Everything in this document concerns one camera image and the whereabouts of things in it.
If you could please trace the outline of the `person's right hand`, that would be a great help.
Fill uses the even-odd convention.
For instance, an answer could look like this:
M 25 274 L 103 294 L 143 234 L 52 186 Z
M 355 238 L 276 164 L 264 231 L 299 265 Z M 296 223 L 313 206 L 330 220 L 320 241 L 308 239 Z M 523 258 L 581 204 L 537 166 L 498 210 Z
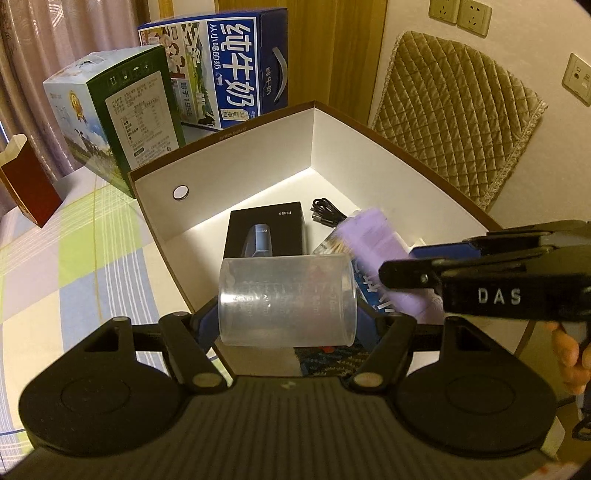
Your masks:
M 582 350 L 558 322 L 546 322 L 545 325 L 551 332 L 552 349 L 565 388 L 573 395 L 583 394 L 590 381 L 590 346 Z

